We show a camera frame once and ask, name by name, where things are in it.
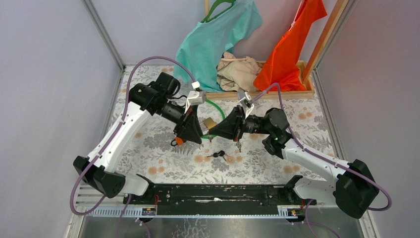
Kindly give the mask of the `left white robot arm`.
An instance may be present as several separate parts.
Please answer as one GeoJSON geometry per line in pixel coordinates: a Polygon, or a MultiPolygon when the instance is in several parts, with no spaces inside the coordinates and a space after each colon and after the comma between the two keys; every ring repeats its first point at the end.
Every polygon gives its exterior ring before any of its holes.
{"type": "Polygon", "coordinates": [[[151,202],[154,191],[146,178],[117,173],[116,169],[130,140],[154,114],[175,124],[173,145],[186,141],[202,143],[197,110],[205,102],[206,93],[196,88],[189,92],[186,104],[180,106],[172,100],[179,87],[177,79],[161,73],[156,81],[131,88],[128,105],[97,148],[87,157],[78,156],[74,160],[73,166],[82,181],[107,198],[128,193],[143,204],[151,202]]]}

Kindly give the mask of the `brass padlock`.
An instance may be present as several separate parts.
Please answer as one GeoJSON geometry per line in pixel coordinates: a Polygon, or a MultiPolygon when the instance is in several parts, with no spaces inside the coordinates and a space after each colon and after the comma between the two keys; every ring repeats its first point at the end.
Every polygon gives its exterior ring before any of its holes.
{"type": "Polygon", "coordinates": [[[206,118],[200,123],[203,135],[207,134],[208,131],[215,127],[217,123],[212,118],[206,118]]]}

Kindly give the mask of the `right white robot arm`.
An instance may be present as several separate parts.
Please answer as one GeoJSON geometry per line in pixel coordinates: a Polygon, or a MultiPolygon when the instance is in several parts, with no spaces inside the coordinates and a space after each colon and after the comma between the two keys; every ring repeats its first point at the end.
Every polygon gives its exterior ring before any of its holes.
{"type": "Polygon", "coordinates": [[[379,189],[367,164],[361,160],[348,162],[311,151],[299,145],[287,131],[289,122],[282,109],[271,108],[263,117],[246,116],[236,106],[219,124],[209,130],[211,135],[239,141],[245,133],[266,134],[265,150],[281,159],[297,163],[323,178],[322,181],[300,178],[284,190],[290,204],[302,199],[314,199],[336,204],[345,214],[359,219],[379,194],[379,189]]]}

